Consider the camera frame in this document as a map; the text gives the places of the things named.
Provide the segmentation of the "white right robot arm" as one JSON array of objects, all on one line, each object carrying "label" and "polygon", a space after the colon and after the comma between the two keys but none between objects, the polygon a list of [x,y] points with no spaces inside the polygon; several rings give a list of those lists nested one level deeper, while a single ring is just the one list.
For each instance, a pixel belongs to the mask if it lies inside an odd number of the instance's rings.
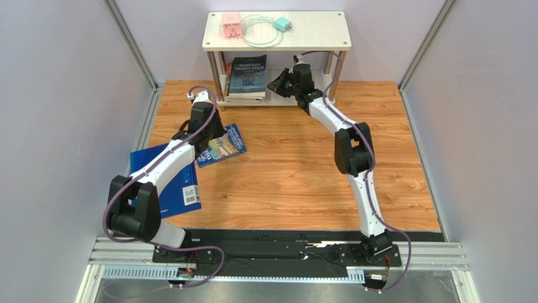
[{"label": "white right robot arm", "polygon": [[306,63],[285,68],[267,88],[281,97],[295,98],[300,109],[331,132],[335,165],[348,179],[359,212],[362,255],[368,262],[384,260],[393,242],[375,193],[376,160],[369,126],[349,119],[328,101],[325,93],[316,88],[311,68]]}]

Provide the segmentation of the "orange treehouse book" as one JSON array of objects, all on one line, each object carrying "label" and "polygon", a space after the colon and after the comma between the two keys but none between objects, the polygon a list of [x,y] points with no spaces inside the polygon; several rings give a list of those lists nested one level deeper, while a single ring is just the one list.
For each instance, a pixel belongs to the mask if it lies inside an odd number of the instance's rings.
[{"label": "orange treehouse book", "polygon": [[225,66],[225,90],[224,90],[224,96],[227,97],[229,95],[229,86],[230,86],[230,74],[232,71],[232,63],[227,63]]}]

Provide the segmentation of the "light blue treehouse book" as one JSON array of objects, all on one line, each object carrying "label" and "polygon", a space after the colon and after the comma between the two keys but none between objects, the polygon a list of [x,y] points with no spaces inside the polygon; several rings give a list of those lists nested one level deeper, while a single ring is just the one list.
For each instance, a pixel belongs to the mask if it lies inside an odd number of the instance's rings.
[{"label": "light blue treehouse book", "polygon": [[237,97],[225,97],[225,102],[231,103],[231,104],[247,104],[250,106],[251,104],[260,104],[262,103],[263,98],[237,98]]}]

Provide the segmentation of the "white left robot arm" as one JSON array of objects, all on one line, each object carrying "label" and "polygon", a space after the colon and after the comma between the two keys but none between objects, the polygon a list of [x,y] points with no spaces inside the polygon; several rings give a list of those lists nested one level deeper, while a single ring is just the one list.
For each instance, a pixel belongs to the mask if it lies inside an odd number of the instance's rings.
[{"label": "white left robot arm", "polygon": [[110,240],[185,250],[182,244],[187,232],[163,221],[160,194],[182,169],[193,164],[212,139],[225,133],[217,106],[210,100],[193,101],[187,125],[149,164],[128,177],[113,178],[102,218],[103,230]]}]

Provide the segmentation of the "blue 91-storey treehouse book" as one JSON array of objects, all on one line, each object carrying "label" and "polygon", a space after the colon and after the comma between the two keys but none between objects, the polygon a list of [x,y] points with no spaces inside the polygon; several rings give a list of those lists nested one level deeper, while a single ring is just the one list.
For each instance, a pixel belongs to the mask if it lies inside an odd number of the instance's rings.
[{"label": "blue 91-storey treehouse book", "polygon": [[226,133],[209,142],[208,148],[196,159],[199,168],[207,167],[246,153],[247,148],[236,123],[225,127]]}]

